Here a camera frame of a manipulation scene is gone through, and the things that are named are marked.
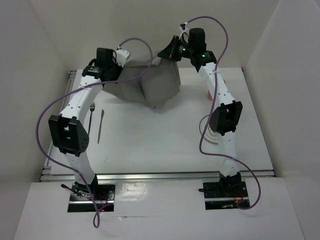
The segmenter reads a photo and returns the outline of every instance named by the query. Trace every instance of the white platform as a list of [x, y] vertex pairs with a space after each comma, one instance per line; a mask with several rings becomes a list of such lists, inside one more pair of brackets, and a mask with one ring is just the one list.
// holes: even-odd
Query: white platform
[[[180, 68], [180, 93], [163, 109], [128, 103], [104, 91], [95, 99], [90, 142], [87, 149], [93, 171], [97, 174], [218, 172], [222, 158], [199, 152], [199, 122], [210, 111], [208, 89], [193, 68]], [[273, 170], [241, 68], [221, 68], [222, 77], [243, 111], [236, 130], [238, 159], [255, 171]], [[81, 71], [77, 72], [72, 89], [78, 87]], [[98, 128], [101, 110], [104, 119], [100, 143]], [[84, 127], [88, 129], [89, 112]], [[217, 153], [218, 147], [204, 141], [203, 148]], [[51, 157], [68, 164], [57, 148]], [[69, 175], [68, 169], [52, 165], [50, 174]]]
[[[247, 179], [253, 203], [258, 189]], [[32, 183], [15, 240], [303, 240], [282, 178], [260, 178], [251, 210], [205, 210], [201, 180], [117, 182], [114, 212], [67, 213], [70, 193], [58, 182]]]

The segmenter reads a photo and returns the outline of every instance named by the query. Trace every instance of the gray cloth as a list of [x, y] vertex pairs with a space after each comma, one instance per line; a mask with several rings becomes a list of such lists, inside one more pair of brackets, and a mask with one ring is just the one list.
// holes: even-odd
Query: gray cloth
[[[150, 55], [129, 60], [122, 70], [119, 80], [137, 77], [150, 62]], [[106, 84], [104, 91], [127, 102], [141, 103], [150, 108], [161, 108], [163, 103], [180, 90], [180, 76], [176, 62], [154, 57], [149, 71], [141, 78], [118, 84]]]

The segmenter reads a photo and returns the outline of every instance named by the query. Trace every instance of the butter knife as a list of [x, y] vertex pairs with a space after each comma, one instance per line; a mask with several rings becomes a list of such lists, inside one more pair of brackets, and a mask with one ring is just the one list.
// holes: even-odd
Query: butter knife
[[98, 144], [100, 142], [100, 135], [101, 135], [101, 127], [102, 127], [102, 120], [104, 119], [105, 110], [101, 110], [101, 119], [100, 119], [100, 126], [99, 126], [99, 132], [98, 132]]

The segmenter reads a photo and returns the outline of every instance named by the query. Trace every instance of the fork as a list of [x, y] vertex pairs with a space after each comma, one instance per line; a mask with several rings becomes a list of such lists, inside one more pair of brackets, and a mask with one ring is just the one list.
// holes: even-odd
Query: fork
[[91, 106], [90, 106], [90, 120], [89, 120], [89, 130], [88, 130], [88, 135], [90, 134], [90, 128], [91, 128], [91, 120], [92, 120], [92, 113], [93, 111], [96, 109], [96, 106], [95, 106], [95, 102], [91, 103]]

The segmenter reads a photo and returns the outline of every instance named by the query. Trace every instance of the white robotic arm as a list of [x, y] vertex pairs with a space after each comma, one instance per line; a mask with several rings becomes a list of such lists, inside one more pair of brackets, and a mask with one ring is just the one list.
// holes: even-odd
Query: white robotic arm
[[[86, 86], [117, 80], [129, 57], [130, 53], [120, 47], [116, 51], [98, 48], [97, 58], [93, 60], [95, 65], [88, 65], [82, 73], [79, 88], [84, 90], [76, 92], [61, 113], [49, 119], [53, 144], [65, 154], [70, 166], [78, 170], [90, 185], [95, 184], [97, 177], [88, 159], [86, 149], [90, 138], [83, 125], [91, 103], [103, 86]], [[85, 189], [81, 177], [77, 173], [74, 176], [76, 184]]]
[[[213, 96], [215, 94], [215, 67], [216, 64], [214, 62], [206, 63], [205, 66], [201, 66], [199, 69], [199, 74], [204, 79], [206, 86], [209, 89], [210, 94]], [[222, 79], [219, 70], [217, 70], [217, 96], [215, 100], [215, 105], [213, 112], [217, 110], [218, 107], [221, 105], [231, 105], [236, 101], [234, 97], [231, 95], [229, 90], [227, 89], [227, 86], [225, 84], [225, 81]], [[218, 140], [218, 146], [221, 154], [231, 156], [235, 158], [236, 155], [236, 149], [235, 149], [235, 132], [234, 131], [228, 131], [225, 132], [223, 135], [216, 132], [217, 140]], [[237, 175], [239, 173], [239, 166], [238, 164], [229, 159], [224, 158], [224, 161], [222, 163], [222, 166], [220, 168], [220, 174], [222, 174], [224, 177], [232, 177]]]
[[[170, 44], [158, 57], [180, 61], [190, 59], [191, 64], [205, 81], [211, 95], [217, 95], [213, 114], [210, 119], [210, 128], [217, 135], [220, 154], [236, 157], [235, 130], [242, 111], [242, 103], [236, 101], [217, 70], [217, 86], [215, 82], [216, 57], [207, 50], [205, 31], [202, 28], [187, 28], [187, 23], [180, 25], [181, 34], [174, 36]], [[220, 169], [220, 182], [224, 191], [236, 188], [241, 183], [238, 164], [232, 159], [225, 158]]]

